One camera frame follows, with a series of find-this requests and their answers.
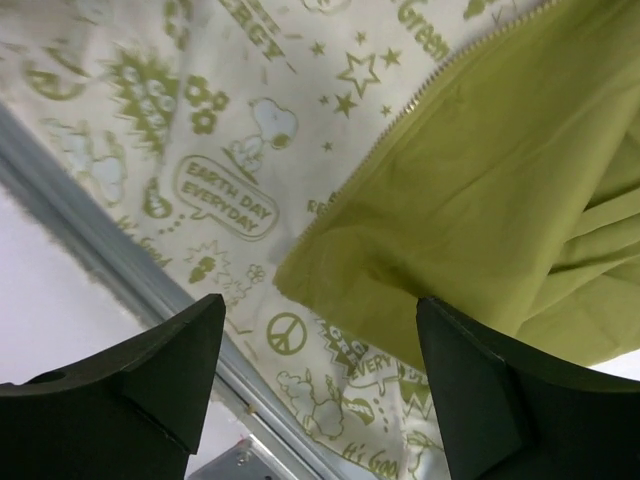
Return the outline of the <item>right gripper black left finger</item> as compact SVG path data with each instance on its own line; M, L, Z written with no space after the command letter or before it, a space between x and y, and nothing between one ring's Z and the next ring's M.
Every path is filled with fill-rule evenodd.
M182 479L198 451L223 337L209 294L156 327L1 387L4 479Z

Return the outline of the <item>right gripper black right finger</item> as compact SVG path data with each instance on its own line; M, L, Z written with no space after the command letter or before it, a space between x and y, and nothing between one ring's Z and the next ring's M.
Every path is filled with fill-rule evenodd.
M639 383L581 367L446 302L417 331L454 479L636 479Z

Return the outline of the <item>olive green hooded jacket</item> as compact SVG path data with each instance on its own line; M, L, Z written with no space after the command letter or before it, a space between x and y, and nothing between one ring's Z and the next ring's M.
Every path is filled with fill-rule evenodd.
M1 102L306 438L445 479L415 310L639 347L635 1L5 1Z

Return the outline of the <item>aluminium frame rail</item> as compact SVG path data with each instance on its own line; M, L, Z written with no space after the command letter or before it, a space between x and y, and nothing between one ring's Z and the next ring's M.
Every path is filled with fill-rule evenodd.
M125 235L7 110L1 182L83 266L151 328L193 298ZM212 400L190 479L368 479L308 439L230 339L221 343Z

